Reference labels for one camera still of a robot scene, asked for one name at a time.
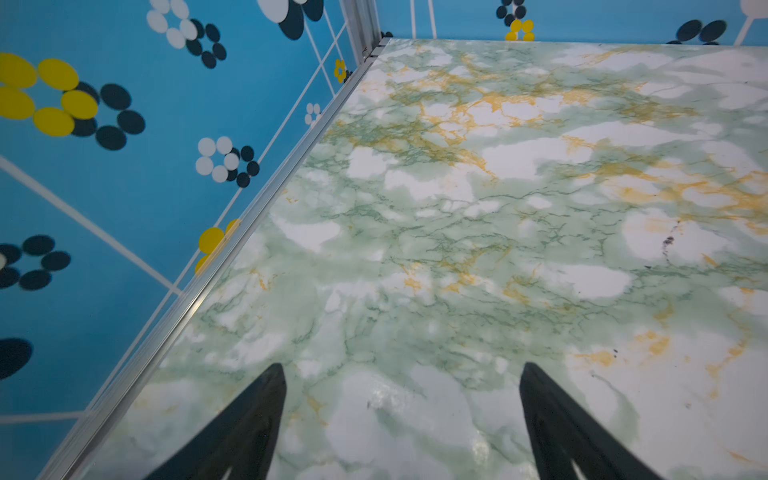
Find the marble floor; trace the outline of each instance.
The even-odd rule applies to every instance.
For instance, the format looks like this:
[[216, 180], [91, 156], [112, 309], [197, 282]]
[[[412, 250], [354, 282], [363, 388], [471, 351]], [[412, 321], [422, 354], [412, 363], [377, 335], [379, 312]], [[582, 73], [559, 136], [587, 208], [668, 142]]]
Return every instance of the marble floor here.
[[272, 362], [270, 478], [536, 478], [537, 362], [663, 477], [768, 478], [768, 49], [395, 39], [99, 451]]

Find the blue wallpaper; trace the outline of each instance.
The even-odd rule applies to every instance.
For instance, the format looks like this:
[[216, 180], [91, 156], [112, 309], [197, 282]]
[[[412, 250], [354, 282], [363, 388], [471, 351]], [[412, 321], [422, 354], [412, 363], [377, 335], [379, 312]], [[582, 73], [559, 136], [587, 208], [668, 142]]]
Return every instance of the blue wallpaper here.
[[355, 67], [339, 0], [0, 5], [9, 478], [42, 470]]
[[[377, 0], [376, 3], [382, 32], [400, 38], [768, 45], [767, 0]], [[744, 36], [739, 38], [742, 30]]]

